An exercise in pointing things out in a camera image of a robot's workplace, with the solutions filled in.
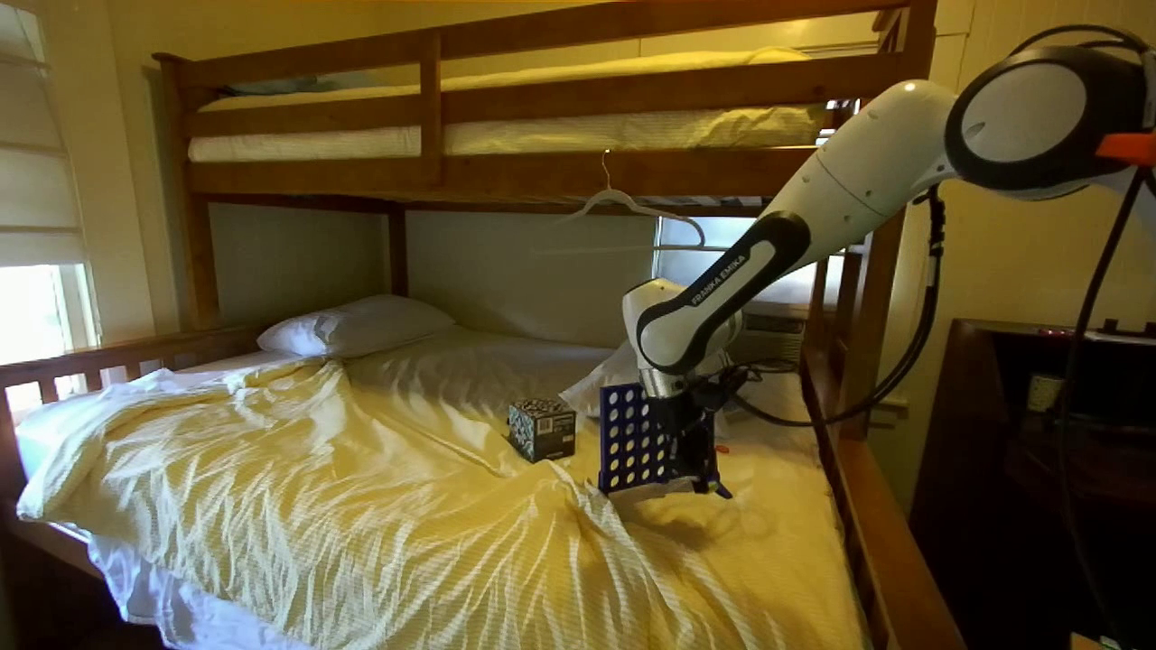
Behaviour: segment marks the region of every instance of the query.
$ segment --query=white robotic arm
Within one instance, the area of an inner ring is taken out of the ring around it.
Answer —
[[[1143,66],[1099,48],[1035,48],[983,73],[964,93],[910,80],[878,93],[778,191],[764,215],[688,287],[648,281],[622,299],[653,416],[693,435],[692,386],[718,374],[741,307],[780,273],[860,242],[948,178],[1011,195],[1055,195],[1118,161],[1099,145],[1146,131]],[[712,440],[693,440],[682,473],[717,482]]]

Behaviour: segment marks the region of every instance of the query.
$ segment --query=top bunk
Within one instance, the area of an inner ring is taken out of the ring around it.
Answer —
[[[757,213],[858,101],[929,73],[931,14],[931,0],[617,0],[158,66],[190,201],[575,209],[616,180]],[[831,34],[693,39],[752,26]]]

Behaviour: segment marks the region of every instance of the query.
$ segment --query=bottom bunk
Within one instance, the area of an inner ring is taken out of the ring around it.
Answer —
[[[0,386],[141,351],[11,364]],[[8,529],[173,645],[957,645],[902,516],[864,504],[886,493],[864,445],[728,406],[734,499],[605,493],[601,390],[632,380],[628,351],[475,333],[400,294],[196,351],[220,361],[4,429],[4,477],[29,469]],[[786,368],[744,386],[789,418],[801,394]],[[575,450],[528,462],[511,403],[557,398]]]

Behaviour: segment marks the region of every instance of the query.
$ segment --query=wooden bunk bed frame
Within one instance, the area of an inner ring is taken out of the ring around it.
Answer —
[[[731,73],[670,73],[648,80],[582,80],[517,91],[444,91],[441,66],[452,56],[511,53],[535,48],[575,48],[605,39],[639,39],[693,27],[728,27],[757,21],[831,18],[878,9],[878,50],[853,56],[752,66]],[[61,374],[85,374],[87,390],[104,386],[104,368],[139,374],[150,364],[196,364],[255,351],[256,327],[216,327],[216,272],[210,201],[280,201],[280,205],[345,205],[385,213],[392,219],[392,281],[409,293],[406,209],[575,209],[594,187],[605,187],[605,150],[575,156],[444,156],[444,131],[470,120],[540,120],[639,107],[728,107],[728,106],[816,106],[827,97],[874,97],[898,80],[919,80],[931,56],[935,0],[795,0],[795,2],[688,2],[627,0],[551,14],[517,14],[470,26],[290,48],[215,62],[158,53],[168,101],[173,113],[170,149],[180,156],[179,180],[186,197],[192,335],[79,351],[50,361],[0,368],[0,499],[4,529],[79,570],[96,570],[85,545],[61,529],[19,523],[11,516],[26,482],[8,390],[41,386],[41,399],[60,399]],[[290,80],[345,68],[420,66],[416,97],[341,101],[317,107],[261,107],[239,114],[200,114],[200,106],[231,81]],[[196,133],[317,131],[317,126],[422,126],[420,157],[345,157],[345,161],[190,161]],[[632,195],[772,195],[806,149],[778,150],[616,150],[616,183]],[[858,403],[874,374],[886,335],[901,219],[845,250],[842,273],[821,264],[801,374],[815,410]],[[869,416],[821,422],[825,465],[845,520],[845,545],[878,645],[964,645],[961,632],[893,502],[883,469],[869,446]]]

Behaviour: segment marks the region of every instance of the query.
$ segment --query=small box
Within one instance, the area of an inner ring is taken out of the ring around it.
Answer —
[[[532,462],[575,453],[575,410],[563,399],[517,399],[505,424],[511,445]]]

